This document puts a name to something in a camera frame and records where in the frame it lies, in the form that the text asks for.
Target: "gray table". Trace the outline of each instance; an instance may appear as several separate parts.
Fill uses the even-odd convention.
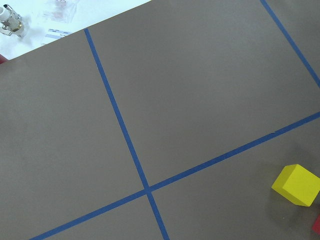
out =
[[[313,6],[153,0],[0,65],[0,239],[318,239],[271,190],[320,176]]]

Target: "clear plastic packaging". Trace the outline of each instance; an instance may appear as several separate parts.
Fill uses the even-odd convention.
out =
[[[71,23],[79,0],[47,0],[42,9],[42,17],[55,22]]]

